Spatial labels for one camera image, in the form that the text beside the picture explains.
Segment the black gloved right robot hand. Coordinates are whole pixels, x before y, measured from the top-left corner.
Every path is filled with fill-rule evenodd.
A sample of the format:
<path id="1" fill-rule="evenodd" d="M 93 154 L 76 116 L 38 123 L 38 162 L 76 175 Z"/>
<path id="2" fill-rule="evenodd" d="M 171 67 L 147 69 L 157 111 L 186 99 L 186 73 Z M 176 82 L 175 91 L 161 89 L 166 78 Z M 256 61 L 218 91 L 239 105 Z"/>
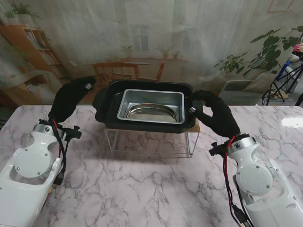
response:
<path id="1" fill-rule="evenodd" d="M 241 131 L 229 106 L 214 93 L 199 90 L 190 94 L 187 98 L 193 102 L 193 107 L 190 110 L 191 114 L 217 135 L 231 139 L 240 134 Z M 203 112 L 203 105 L 199 104 L 199 101 L 203 101 L 206 107 L 211 108 L 212 116 Z"/>

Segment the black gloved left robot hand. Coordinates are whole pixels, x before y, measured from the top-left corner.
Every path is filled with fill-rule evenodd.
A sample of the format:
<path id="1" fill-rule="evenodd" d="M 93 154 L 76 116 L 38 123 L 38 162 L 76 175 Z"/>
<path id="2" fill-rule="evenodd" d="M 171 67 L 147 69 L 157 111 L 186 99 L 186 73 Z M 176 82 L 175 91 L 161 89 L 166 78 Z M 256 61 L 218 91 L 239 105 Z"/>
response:
<path id="1" fill-rule="evenodd" d="M 56 93 L 48 114 L 49 122 L 61 123 L 74 112 L 77 104 L 89 93 L 96 83 L 94 76 L 77 78 L 64 84 Z"/>

